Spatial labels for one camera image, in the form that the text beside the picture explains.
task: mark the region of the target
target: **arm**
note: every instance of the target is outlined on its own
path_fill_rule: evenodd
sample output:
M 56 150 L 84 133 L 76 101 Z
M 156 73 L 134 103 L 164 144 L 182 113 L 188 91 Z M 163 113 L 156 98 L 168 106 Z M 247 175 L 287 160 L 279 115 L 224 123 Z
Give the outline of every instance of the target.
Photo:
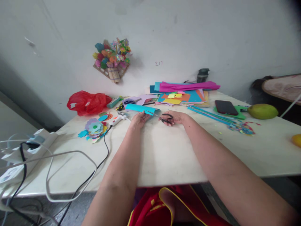
M 167 113 L 183 124 L 204 173 L 240 225 L 292 225 L 295 210 L 229 149 L 187 114 Z
M 82 226 L 126 225 L 135 195 L 140 164 L 140 131 L 150 115 L 134 116 L 88 209 Z

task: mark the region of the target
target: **marble table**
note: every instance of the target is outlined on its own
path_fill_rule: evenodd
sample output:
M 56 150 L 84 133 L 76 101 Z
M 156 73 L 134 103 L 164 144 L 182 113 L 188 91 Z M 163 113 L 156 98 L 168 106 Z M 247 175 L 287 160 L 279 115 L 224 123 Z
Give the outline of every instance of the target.
M 244 102 L 218 91 L 210 91 L 209 99 L 211 107 L 205 108 L 205 110 L 212 111 L 215 100 L 228 100 L 233 105 L 246 105 Z M 251 125 L 256 134 L 250 137 L 237 131 L 231 131 L 225 124 L 190 111 L 184 106 L 150 106 L 159 108 L 160 113 L 175 110 L 189 114 L 260 177 L 301 173 L 301 148 L 290 141 L 293 135 L 301 133 L 301 126 L 279 117 L 270 120 L 257 120 L 248 113 L 244 113 L 247 116 L 245 121 L 261 124 L 261 126 Z M 128 112 L 130 119 L 135 114 L 134 111 Z M 50 149 L 54 153 L 81 150 L 90 156 L 96 164 L 99 164 L 107 154 L 103 139 L 98 143 L 91 144 L 85 138 L 77 136 L 80 131 L 84 130 L 86 122 L 92 117 L 97 117 L 97 115 L 74 117 L 57 132 L 59 136 Z M 106 142 L 110 150 L 109 157 L 99 168 L 86 191 L 98 189 L 129 124 L 128 120 L 121 121 L 106 135 Z M 147 121 L 141 133 L 142 155 L 139 187 L 207 181 L 182 125 L 167 127 L 156 117 L 152 117 Z M 28 175 L 19 196 L 45 195 L 45 177 L 49 163 L 50 159 L 46 159 L 37 164 L 33 172 Z M 73 193 L 93 170 L 94 167 L 91 162 L 79 153 L 56 157 L 50 172 L 50 192 L 52 194 Z M 5 196 L 11 194 L 14 189 L 8 189 Z

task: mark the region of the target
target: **yellow fruit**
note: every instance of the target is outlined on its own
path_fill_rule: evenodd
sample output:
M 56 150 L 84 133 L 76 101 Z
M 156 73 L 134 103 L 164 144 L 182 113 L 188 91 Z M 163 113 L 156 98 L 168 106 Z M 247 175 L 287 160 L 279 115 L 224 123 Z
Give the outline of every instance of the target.
M 277 109 L 268 104 L 256 104 L 248 108 L 249 114 L 256 119 L 271 119 L 278 115 Z
M 301 148 L 301 134 L 297 134 L 295 136 L 292 136 L 292 142 Z

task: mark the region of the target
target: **plastic bag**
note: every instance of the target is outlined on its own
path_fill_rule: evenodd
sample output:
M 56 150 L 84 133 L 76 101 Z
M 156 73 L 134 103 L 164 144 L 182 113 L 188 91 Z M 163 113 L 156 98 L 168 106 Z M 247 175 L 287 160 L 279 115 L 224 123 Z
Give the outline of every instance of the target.
M 106 94 L 91 94 L 82 90 L 69 98 L 67 108 L 77 111 L 79 116 L 84 116 L 102 112 L 103 108 L 111 101 L 112 98 Z

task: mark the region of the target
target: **person's left hand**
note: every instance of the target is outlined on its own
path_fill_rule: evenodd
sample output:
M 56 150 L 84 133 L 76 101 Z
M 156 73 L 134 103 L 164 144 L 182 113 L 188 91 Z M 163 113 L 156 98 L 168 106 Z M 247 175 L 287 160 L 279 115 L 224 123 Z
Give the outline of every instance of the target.
M 144 111 L 139 112 L 133 117 L 130 126 L 141 129 L 144 126 L 144 123 L 149 119 L 149 117 L 150 115 L 144 113 Z

